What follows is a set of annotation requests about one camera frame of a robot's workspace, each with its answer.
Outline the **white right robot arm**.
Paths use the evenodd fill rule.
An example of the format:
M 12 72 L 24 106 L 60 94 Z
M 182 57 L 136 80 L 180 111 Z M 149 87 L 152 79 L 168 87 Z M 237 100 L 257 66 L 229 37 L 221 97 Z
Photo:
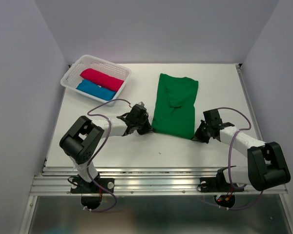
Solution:
M 202 177 L 198 191 L 203 193 L 242 192 L 247 185 L 264 191 L 289 183 L 290 171 L 281 146 L 276 142 L 257 140 L 244 132 L 251 127 L 237 129 L 230 122 L 223 122 L 218 109 L 203 112 L 193 140 L 208 144 L 216 139 L 229 146 L 228 165 L 214 177 Z

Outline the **green t shirt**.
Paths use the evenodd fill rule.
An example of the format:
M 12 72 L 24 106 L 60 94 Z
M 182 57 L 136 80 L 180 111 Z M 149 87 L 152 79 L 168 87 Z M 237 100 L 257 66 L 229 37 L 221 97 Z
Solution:
M 199 82 L 161 73 L 152 121 L 154 132 L 192 139 Z

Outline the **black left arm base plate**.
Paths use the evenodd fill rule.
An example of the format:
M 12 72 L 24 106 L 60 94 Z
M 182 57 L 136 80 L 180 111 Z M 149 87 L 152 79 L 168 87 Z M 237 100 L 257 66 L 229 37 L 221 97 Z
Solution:
M 71 185 L 70 192 L 72 194 L 107 194 L 93 182 L 85 182 L 79 176 L 70 176 L 67 181 Z M 115 180 L 113 178 L 96 178 L 95 181 L 107 191 L 114 192 Z

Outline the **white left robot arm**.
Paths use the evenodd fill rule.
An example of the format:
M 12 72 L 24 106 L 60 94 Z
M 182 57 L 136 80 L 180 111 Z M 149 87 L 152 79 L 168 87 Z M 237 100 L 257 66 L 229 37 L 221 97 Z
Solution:
M 124 137 L 137 132 L 145 135 L 153 132 L 148 120 L 148 112 L 142 102 L 131 107 L 128 113 L 114 118 L 101 114 L 101 120 L 92 121 L 86 116 L 80 116 L 59 142 L 64 153 L 72 160 L 82 180 L 82 186 L 88 192 L 98 189 L 98 171 L 92 162 L 97 155 L 100 140 L 107 142 L 109 137 Z

